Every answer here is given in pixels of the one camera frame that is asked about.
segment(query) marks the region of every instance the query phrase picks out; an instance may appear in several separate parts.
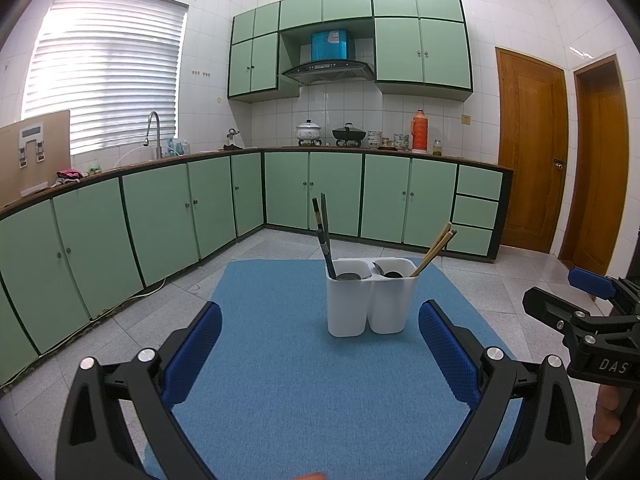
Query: blue gripper pad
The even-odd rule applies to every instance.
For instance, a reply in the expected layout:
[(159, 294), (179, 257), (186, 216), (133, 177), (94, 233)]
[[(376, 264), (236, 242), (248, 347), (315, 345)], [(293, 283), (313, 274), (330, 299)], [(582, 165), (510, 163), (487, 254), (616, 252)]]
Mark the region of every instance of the blue gripper pad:
[(418, 327), (456, 399), (475, 409), (480, 402), (478, 369), (429, 302), (420, 307)]
[(587, 294), (593, 294), (603, 300), (610, 300), (616, 295), (616, 289), (607, 278), (588, 270), (575, 267), (569, 271), (569, 283)]
[(189, 395), (221, 330), (220, 307), (211, 301), (164, 370), (161, 400), (168, 410)]

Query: white horizontal blind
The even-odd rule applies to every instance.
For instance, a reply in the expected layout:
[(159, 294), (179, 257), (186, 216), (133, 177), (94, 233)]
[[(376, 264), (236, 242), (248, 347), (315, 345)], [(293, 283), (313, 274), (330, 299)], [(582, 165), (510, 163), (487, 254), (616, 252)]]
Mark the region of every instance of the white horizontal blind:
[(186, 12), (167, 0), (54, 0), (31, 58), (22, 118), (71, 110), (72, 154), (142, 142), (152, 110), (161, 137), (174, 137)]

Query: silver screw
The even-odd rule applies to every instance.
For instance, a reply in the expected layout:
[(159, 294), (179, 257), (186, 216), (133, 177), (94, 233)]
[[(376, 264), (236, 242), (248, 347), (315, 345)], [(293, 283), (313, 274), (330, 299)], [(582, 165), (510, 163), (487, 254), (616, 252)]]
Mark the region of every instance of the silver screw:
[(80, 367), (82, 370), (88, 370), (95, 365), (95, 359), (93, 357), (85, 357), (80, 361)]
[(553, 368), (559, 368), (562, 366), (562, 359), (557, 355), (550, 355), (546, 360), (552, 365)]
[(504, 352), (495, 346), (489, 348), (486, 354), (489, 356), (489, 359), (493, 359), (494, 361), (499, 361), (504, 357)]
[(138, 361), (147, 363), (156, 356), (156, 351), (152, 348), (145, 348), (138, 353)]

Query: wall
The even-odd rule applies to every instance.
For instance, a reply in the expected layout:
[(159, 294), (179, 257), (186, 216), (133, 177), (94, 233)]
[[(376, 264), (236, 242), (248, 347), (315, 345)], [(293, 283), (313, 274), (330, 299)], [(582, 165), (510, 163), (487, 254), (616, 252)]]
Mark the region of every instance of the wall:
[[(20, 120), (22, 92), (31, 53), (42, 19), (53, 0), (33, 0), (0, 51), (0, 125)], [(178, 89), (178, 134), (191, 143), (192, 152), (216, 150), (233, 127), (250, 144), (251, 108), (226, 100), (231, 20), (252, 9), (257, 0), (177, 0), (190, 5), (180, 64)], [(199, 70), (201, 75), (193, 75)], [(203, 72), (210, 73), (204, 77)], [(236, 137), (242, 145), (242, 139)], [(110, 169), (129, 150), (128, 144), (73, 157), (72, 163), (85, 170), (92, 162)], [(137, 150), (122, 160), (132, 164), (154, 158), (152, 146)]]
[(630, 160), (622, 225), (607, 273), (615, 277), (626, 276), (640, 226), (640, 54), (606, 0), (549, 1), (559, 25), (569, 69), (566, 79), (570, 116), (567, 178), (552, 252), (558, 254), (562, 246), (574, 193), (578, 137), (573, 72), (597, 59), (616, 54), (626, 96)]
[[(273, 1), (258, 0), (258, 4)], [(411, 117), (423, 108), (430, 119), (430, 145), (434, 139), (441, 139), (446, 155), (497, 162), (500, 113), (495, 47), (523, 52), (563, 68), (566, 57), (549, 0), (462, 3), (471, 40), (475, 89), (464, 105), (431, 98), (383, 96), (370, 82), (313, 86), (303, 88), (297, 99), (254, 104), (254, 144), (296, 143), (294, 128), (306, 118), (322, 126), (329, 141), (333, 140), (331, 130), (345, 121), (364, 130), (409, 133)], [(471, 125), (462, 124), (463, 113), (471, 115)]]

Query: orange thermos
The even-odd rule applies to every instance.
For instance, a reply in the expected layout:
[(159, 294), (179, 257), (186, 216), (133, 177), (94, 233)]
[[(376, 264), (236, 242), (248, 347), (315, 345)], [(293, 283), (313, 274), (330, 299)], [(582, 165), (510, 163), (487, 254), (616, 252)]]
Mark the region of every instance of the orange thermos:
[(412, 149), (427, 150), (427, 129), (429, 120), (422, 110), (418, 110), (411, 119), (411, 134), (414, 137)]

